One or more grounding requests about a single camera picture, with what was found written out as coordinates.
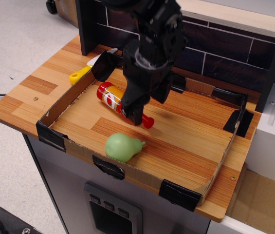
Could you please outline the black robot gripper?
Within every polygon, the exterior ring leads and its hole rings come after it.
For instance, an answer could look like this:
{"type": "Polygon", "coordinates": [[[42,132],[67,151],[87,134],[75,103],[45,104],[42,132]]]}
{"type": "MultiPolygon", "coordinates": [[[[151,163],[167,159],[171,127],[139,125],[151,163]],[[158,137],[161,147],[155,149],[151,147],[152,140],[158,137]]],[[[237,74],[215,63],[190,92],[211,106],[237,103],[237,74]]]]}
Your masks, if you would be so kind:
{"type": "Polygon", "coordinates": [[[151,98],[164,103],[173,84],[171,66],[155,67],[139,53],[139,41],[133,40],[123,52],[123,74],[127,87],[122,97],[121,112],[135,126],[142,124],[145,104],[151,98]]]}

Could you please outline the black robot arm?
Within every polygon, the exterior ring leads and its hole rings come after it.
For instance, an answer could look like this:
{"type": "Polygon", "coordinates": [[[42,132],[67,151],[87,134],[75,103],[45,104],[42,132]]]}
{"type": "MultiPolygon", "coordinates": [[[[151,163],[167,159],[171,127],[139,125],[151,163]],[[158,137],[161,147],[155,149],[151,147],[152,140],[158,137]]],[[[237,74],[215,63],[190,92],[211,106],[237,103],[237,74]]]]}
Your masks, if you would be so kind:
{"type": "Polygon", "coordinates": [[[104,0],[102,3],[110,10],[129,13],[136,20],[139,39],[123,50],[127,87],[121,111],[134,125],[140,125],[144,105],[151,98],[164,103],[171,90],[171,69],[187,44],[181,8],[174,0],[104,0]]]}

